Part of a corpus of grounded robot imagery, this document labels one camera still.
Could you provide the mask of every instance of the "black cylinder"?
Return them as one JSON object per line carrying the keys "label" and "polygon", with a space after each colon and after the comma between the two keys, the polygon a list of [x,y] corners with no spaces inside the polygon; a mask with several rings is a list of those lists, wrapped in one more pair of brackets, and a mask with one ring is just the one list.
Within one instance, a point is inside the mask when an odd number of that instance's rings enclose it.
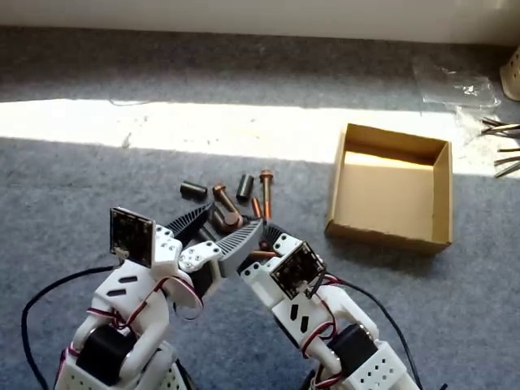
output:
{"label": "black cylinder", "polygon": [[242,175],[238,189],[236,191],[236,199],[239,202],[247,202],[253,191],[254,177],[251,175]]}
{"label": "black cylinder", "polygon": [[197,239],[200,242],[204,242],[204,241],[215,242],[216,241],[215,237],[213,236],[213,234],[211,234],[211,232],[208,230],[208,228],[206,226],[203,226],[198,230]]}
{"label": "black cylinder", "polygon": [[180,185],[180,193],[186,199],[203,201],[208,196],[208,188],[189,181],[183,181]]}

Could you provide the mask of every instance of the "bolt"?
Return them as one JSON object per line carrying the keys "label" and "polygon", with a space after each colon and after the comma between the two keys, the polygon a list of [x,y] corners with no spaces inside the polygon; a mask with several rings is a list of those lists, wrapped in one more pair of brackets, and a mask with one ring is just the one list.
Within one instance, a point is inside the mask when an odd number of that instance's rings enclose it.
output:
{"label": "bolt", "polygon": [[236,229],[241,228],[244,224],[242,215],[238,213],[222,212],[219,207],[213,209],[211,215],[211,222],[215,229],[222,233],[231,233]]}
{"label": "bolt", "polygon": [[253,207],[253,214],[257,218],[262,217],[262,207],[260,206],[260,201],[257,197],[251,199],[251,206]]}
{"label": "bolt", "polygon": [[263,213],[266,219],[271,219],[271,181],[273,172],[264,169],[260,172],[260,181],[263,184]]}
{"label": "bolt", "polygon": [[254,250],[249,254],[249,257],[255,260],[264,258],[275,258],[278,254],[276,252],[267,252],[263,250]]}
{"label": "bolt", "polygon": [[215,200],[222,203],[228,211],[232,213],[240,214],[240,211],[236,208],[235,203],[226,194],[226,186],[224,184],[217,184],[213,187],[213,197]]}

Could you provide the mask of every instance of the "open cardboard box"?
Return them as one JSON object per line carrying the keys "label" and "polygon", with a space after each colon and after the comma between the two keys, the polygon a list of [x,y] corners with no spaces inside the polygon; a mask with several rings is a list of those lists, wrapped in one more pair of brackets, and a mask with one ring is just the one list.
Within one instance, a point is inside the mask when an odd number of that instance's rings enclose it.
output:
{"label": "open cardboard box", "polygon": [[325,233],[423,254],[448,247],[450,143],[349,124],[336,155]]}

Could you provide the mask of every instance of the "white wall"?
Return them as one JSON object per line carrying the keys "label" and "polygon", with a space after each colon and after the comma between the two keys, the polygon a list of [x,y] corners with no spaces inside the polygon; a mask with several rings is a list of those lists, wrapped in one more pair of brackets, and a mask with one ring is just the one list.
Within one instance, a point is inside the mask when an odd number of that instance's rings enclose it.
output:
{"label": "white wall", "polygon": [[520,45],[520,0],[0,0],[0,24]]}

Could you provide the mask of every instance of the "screw head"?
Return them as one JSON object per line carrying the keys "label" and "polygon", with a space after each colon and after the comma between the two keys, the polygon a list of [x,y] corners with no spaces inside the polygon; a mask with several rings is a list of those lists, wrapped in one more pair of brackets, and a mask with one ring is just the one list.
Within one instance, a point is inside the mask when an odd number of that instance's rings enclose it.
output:
{"label": "screw head", "polygon": [[226,190],[226,186],[224,184],[217,184],[217,185],[214,185],[213,186],[213,196],[216,194],[216,193],[219,193],[221,191],[225,191]]}
{"label": "screw head", "polygon": [[224,223],[228,226],[235,226],[239,222],[237,213],[227,213],[224,215]]}
{"label": "screw head", "polygon": [[269,171],[268,169],[263,169],[260,172],[260,180],[264,181],[266,178],[272,179],[273,178],[273,172]]}

